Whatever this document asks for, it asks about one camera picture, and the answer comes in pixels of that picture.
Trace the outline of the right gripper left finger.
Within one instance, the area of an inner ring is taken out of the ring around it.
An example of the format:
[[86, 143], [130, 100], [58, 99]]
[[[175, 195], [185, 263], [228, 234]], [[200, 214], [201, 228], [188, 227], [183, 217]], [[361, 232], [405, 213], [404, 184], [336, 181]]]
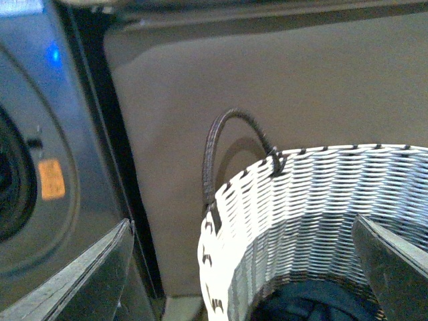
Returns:
[[134, 222], [123, 219], [34, 291], [1, 312], [2, 320], [113, 320], [134, 248]]

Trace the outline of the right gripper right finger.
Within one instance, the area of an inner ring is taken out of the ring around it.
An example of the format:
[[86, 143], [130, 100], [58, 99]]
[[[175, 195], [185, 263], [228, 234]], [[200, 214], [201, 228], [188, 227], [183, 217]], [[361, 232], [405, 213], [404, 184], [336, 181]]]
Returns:
[[388, 320], [427, 319], [427, 252], [361, 215], [352, 226], [361, 269]]

